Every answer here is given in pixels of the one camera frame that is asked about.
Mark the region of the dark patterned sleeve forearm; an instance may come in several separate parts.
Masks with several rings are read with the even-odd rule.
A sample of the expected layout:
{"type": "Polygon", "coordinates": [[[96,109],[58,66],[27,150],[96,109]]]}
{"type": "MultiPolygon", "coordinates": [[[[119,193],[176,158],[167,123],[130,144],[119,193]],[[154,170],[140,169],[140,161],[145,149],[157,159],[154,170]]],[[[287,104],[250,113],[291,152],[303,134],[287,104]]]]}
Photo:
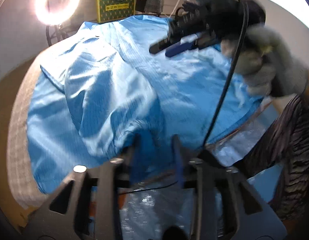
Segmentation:
{"type": "Polygon", "coordinates": [[[309,212],[309,104],[295,96],[256,145],[233,164],[246,178],[282,164],[271,208],[281,220],[309,212]]]}

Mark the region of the right hand grey glove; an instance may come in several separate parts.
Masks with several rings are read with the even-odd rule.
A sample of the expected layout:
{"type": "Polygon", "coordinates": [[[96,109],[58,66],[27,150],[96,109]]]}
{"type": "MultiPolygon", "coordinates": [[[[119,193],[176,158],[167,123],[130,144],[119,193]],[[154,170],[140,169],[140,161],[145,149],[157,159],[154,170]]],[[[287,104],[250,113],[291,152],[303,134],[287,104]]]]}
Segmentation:
{"type": "Polygon", "coordinates": [[[303,94],[309,68],[291,54],[282,36],[263,24],[248,28],[246,38],[256,48],[240,52],[235,73],[243,77],[250,96],[303,94]]]}

